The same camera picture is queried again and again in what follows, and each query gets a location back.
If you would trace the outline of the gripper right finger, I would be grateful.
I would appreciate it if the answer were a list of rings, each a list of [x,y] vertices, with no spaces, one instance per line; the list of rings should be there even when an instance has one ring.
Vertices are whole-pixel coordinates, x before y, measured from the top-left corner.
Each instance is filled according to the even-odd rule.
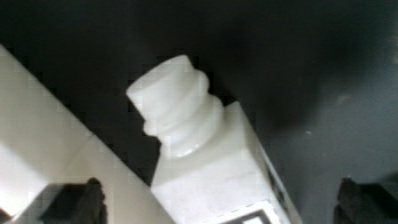
[[[398,183],[341,180],[332,224],[398,224]]]

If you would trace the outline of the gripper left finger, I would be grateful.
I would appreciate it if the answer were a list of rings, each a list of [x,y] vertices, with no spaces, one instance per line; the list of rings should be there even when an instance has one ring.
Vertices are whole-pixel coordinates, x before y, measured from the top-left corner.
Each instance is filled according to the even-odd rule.
[[[101,182],[66,184],[39,216],[43,224],[108,224]]]

